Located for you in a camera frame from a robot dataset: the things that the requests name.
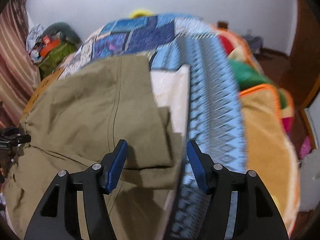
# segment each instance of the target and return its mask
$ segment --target red cloth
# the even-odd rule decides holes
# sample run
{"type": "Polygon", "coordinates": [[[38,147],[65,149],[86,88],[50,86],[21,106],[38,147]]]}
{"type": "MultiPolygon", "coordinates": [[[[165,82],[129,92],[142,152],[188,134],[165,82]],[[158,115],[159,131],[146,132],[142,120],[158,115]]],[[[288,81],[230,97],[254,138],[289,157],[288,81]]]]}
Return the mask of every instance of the red cloth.
{"type": "Polygon", "coordinates": [[[292,128],[292,121],[293,121],[293,117],[285,117],[282,118],[282,124],[284,127],[284,130],[287,134],[290,133],[291,128],[292,128]]]}
{"type": "Polygon", "coordinates": [[[226,51],[227,56],[235,49],[231,42],[224,36],[218,35],[221,45],[226,51]]]}

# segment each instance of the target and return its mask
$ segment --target khaki fabric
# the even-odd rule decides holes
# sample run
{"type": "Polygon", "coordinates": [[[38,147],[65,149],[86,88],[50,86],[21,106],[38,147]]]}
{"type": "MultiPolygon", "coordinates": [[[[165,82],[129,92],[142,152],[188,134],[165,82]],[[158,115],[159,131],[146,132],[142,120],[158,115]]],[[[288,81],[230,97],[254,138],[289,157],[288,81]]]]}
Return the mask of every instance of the khaki fabric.
{"type": "Polygon", "coordinates": [[[47,87],[49,87],[53,82],[55,82],[58,79],[58,77],[61,75],[62,72],[63,72],[63,68],[59,68],[57,71],[55,71],[51,75],[45,77],[41,81],[40,85],[37,87],[35,92],[32,94],[32,97],[30,98],[26,107],[24,108],[19,122],[21,122],[23,120],[23,118],[30,112],[33,104],[36,102],[36,100],[39,98],[39,96],[44,93],[44,91],[47,89],[47,87]]]}
{"type": "MultiPolygon", "coordinates": [[[[181,135],[172,132],[168,108],[157,108],[143,56],[112,57],[56,81],[21,125],[32,141],[21,149],[5,189],[8,213],[22,239],[48,185],[61,169],[83,171],[129,145],[117,188],[105,196],[119,240],[152,239],[169,189],[178,179],[181,135]]],[[[83,239],[88,239],[78,194],[83,239]]]]}

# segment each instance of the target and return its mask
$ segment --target yellow object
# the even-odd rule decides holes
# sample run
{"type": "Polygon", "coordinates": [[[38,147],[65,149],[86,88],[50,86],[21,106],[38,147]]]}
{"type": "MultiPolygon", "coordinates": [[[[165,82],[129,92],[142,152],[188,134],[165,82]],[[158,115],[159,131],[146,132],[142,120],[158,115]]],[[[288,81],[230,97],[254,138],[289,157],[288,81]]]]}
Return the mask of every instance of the yellow object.
{"type": "Polygon", "coordinates": [[[146,10],[146,9],[137,9],[134,10],[129,18],[138,18],[138,17],[142,17],[142,16],[153,16],[154,13],[152,11],[146,10]]]}
{"type": "Polygon", "coordinates": [[[300,204],[299,174],[297,155],[282,126],[277,90],[261,84],[239,96],[247,140],[247,170],[259,174],[290,236],[300,204]]]}

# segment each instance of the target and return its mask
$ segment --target bed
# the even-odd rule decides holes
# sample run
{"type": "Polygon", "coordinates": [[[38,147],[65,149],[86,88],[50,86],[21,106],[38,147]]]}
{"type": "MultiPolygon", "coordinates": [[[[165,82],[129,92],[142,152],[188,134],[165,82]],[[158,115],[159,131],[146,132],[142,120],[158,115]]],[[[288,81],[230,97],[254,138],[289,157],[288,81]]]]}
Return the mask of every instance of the bed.
{"type": "MultiPolygon", "coordinates": [[[[163,14],[108,23],[90,35],[70,61],[43,80],[23,117],[55,80],[74,75],[91,62],[119,54],[148,57],[150,71],[158,72],[158,76],[151,79],[155,96],[161,93],[156,89],[165,85],[161,83],[161,72],[176,73],[181,66],[189,67],[190,85],[185,86],[188,103],[175,110],[177,116],[179,113],[185,116],[177,126],[179,132],[185,141],[196,140],[202,152],[229,170],[242,173],[256,170],[270,191],[290,235],[300,195],[296,153],[286,135],[294,116],[291,96],[283,90],[287,104],[281,109],[276,88],[272,85],[261,84],[240,92],[228,60],[246,63],[262,74],[259,63],[241,37],[207,24],[199,17],[163,14]],[[261,126],[263,119],[267,120],[265,126],[273,123],[262,135],[271,136],[267,141],[275,140],[272,145],[282,145],[271,147],[272,152],[267,151],[268,142],[264,147],[266,150],[261,152],[256,152],[259,146],[252,143],[263,141],[252,133],[259,124],[249,121],[253,120],[250,109],[261,106],[269,106],[269,112],[262,111],[264,115],[255,116],[256,121],[261,126]]],[[[168,97],[172,92],[170,89],[162,90],[162,93],[168,97]]],[[[162,103],[155,100],[158,105],[172,107],[168,99],[162,103]]],[[[231,239],[233,234],[236,201],[237,194],[233,192],[226,239],[231,239]]],[[[191,166],[185,159],[180,181],[167,196],[162,227],[156,238],[192,239],[197,236],[208,203],[208,197],[198,189],[191,166]]]]}

